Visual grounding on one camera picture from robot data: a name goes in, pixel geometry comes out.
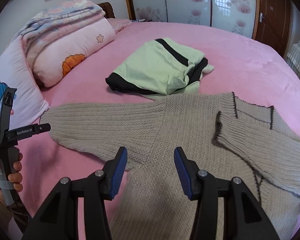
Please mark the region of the person's left hand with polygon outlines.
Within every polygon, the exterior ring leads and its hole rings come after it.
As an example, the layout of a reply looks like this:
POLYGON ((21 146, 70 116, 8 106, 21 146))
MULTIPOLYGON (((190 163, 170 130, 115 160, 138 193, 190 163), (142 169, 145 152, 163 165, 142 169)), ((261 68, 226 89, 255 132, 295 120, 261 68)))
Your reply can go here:
MULTIPOLYGON (((15 173, 11 173, 8 175, 8 180, 13 184, 14 189, 17 192, 21 192, 23 190, 23 185, 21 184, 23 180, 23 176, 20 174, 22 169, 21 160, 23 158, 23 154, 19 153, 18 160, 13 163, 13 168, 15 169, 15 173)), ((4 195, 0 188, 0 202, 5 205, 4 195)))

